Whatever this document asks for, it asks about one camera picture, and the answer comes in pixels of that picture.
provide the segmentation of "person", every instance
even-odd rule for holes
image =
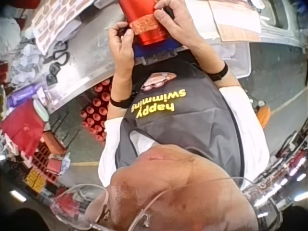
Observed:
[[[105,230],[259,230],[256,193],[243,191],[252,192],[269,151],[249,98],[198,34],[185,0],[160,0],[155,9],[199,66],[175,57],[134,68],[134,32],[119,35],[128,23],[108,30],[115,74],[98,167],[104,189],[82,211]]]

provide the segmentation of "concrete floor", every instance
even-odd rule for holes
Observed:
[[[249,77],[240,79],[240,82],[252,96],[265,100],[273,111],[264,131],[269,150],[275,154],[285,138],[299,129],[308,116],[308,91],[304,86],[307,62],[299,48],[252,43],[250,49],[252,73]],[[66,141],[81,129],[69,147],[72,166],[60,177],[60,182],[68,186],[79,183],[101,184],[97,162],[103,147],[80,125],[79,111],[86,104],[84,97],[75,98],[51,116],[54,121],[59,115],[69,112],[68,118],[57,132],[57,135],[63,137],[69,130],[70,135]],[[80,162],[88,162],[86,165],[91,166],[74,166]]]

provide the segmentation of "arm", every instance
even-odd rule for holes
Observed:
[[[128,29],[123,38],[119,36],[119,30],[128,26],[127,22],[119,22],[108,30],[108,45],[115,61],[115,75],[113,78],[111,98],[120,102],[130,97],[132,91],[132,70],[134,67],[134,51],[132,43],[134,33]],[[107,119],[123,117],[126,109],[116,107],[109,103]]]
[[[173,10],[174,20],[161,10],[166,6]],[[186,7],[185,0],[160,0],[155,5],[155,8],[157,10],[154,12],[154,15],[157,20],[168,30],[174,39],[191,50],[204,72],[215,74],[222,71],[225,65],[224,61],[206,44],[205,40],[198,33]],[[241,86],[230,71],[222,80],[216,81],[215,85],[218,88]]]

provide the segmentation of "sticker sheet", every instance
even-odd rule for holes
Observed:
[[[38,48],[45,55],[58,34],[94,0],[46,0],[32,19]]]

